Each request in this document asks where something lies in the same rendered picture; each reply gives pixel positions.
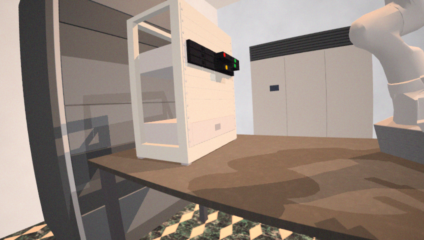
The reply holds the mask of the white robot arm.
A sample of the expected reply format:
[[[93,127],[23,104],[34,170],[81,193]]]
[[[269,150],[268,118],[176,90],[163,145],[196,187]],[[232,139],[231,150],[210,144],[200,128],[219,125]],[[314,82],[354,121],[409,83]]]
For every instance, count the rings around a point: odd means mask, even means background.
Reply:
[[[384,0],[385,6],[354,21],[349,39],[381,63],[393,103],[393,121],[418,126],[424,120],[424,52],[401,36],[424,26],[424,0]]]

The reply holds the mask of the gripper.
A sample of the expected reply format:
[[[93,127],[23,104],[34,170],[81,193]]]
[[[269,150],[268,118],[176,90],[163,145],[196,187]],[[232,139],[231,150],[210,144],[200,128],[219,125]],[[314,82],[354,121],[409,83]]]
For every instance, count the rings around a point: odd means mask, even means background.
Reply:
[[[421,81],[424,84],[424,75],[420,76]],[[417,120],[417,124],[420,127],[420,129],[422,130],[422,132],[424,132],[424,119],[422,120]]]

